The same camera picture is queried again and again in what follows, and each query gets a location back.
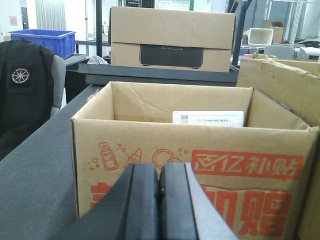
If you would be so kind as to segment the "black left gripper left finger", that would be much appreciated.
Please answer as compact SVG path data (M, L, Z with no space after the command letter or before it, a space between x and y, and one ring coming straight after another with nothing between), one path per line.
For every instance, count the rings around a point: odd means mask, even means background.
M108 193L53 240L157 240L158 175L151 163L130 163Z

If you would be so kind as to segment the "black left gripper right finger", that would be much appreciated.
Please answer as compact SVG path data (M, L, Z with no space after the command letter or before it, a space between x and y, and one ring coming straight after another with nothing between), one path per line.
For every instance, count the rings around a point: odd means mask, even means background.
M207 198L189 163L167 163L160 179L162 240L237 240Z

